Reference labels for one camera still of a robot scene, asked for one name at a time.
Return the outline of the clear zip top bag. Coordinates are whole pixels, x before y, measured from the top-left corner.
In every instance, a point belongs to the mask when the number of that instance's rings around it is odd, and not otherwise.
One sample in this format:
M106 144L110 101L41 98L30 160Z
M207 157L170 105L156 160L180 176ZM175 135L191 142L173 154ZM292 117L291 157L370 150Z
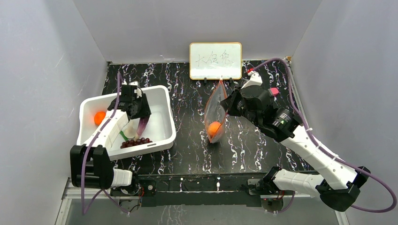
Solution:
M218 121L221 123L221 126L217 132L217 134L210 138L207 134L208 140L210 143L219 142L221 137L225 134L225 120L226 120L226 113L220 102L227 98L226 89L224 86L223 79L220 79L217 86L215 87L213 93L211 94L210 98L207 101L204 113L204 122L207 132L207 127L210 123L214 121Z

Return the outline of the orange toy fruit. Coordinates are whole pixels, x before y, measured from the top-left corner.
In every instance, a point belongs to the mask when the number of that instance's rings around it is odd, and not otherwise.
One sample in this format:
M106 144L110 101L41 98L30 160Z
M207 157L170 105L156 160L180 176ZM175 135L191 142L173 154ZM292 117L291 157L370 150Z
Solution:
M218 121L214 121L208 125L207 134L209 135L210 138L213 138L217 134L220 126L221 123Z

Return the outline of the orange toy tangerine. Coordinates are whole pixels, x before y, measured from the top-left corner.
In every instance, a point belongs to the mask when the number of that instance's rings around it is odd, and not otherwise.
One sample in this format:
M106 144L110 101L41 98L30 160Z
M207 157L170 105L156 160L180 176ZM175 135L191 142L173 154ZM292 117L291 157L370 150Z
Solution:
M95 123L96 126L99 126L102 123L102 121L106 117L106 114L107 113L104 112L104 111L100 111L100 112L95 113L93 120L94 120L94 123Z

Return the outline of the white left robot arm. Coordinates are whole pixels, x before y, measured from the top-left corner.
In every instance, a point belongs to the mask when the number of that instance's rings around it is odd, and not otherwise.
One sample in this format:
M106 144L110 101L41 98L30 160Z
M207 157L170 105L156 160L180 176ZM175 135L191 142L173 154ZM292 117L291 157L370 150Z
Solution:
M147 95L137 82L118 87L116 98L109 105L97 129L82 144L70 150L71 181L80 188L109 189L122 187L129 195L140 190L140 182L129 170L115 169L108 151L117 147L148 142L141 136L152 112Z

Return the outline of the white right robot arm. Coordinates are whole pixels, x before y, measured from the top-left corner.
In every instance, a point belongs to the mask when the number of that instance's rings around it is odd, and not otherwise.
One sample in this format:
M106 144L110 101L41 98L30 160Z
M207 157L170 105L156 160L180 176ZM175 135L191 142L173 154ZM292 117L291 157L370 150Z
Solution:
M289 148L302 157L317 175L289 172L278 166L257 183L258 191L277 194L282 190L295 191L319 197L330 208L344 212L351 207L368 176L339 162L339 157L329 157L312 143L301 125L301 119L286 108L271 102L275 94L271 89L252 85L236 88L220 102L231 116L242 116L265 136Z

